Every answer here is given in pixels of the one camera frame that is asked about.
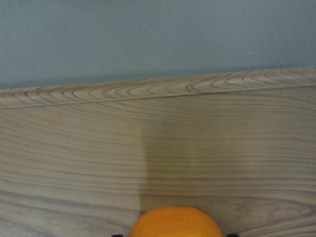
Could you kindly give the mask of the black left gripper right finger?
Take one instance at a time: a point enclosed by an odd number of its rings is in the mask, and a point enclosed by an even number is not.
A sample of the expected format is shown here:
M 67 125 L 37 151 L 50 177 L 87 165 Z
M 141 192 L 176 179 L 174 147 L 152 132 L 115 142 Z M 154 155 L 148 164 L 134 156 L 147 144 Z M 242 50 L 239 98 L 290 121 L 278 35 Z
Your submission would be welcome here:
M 239 235 L 237 233 L 230 233 L 227 234 L 226 237 L 239 237 Z

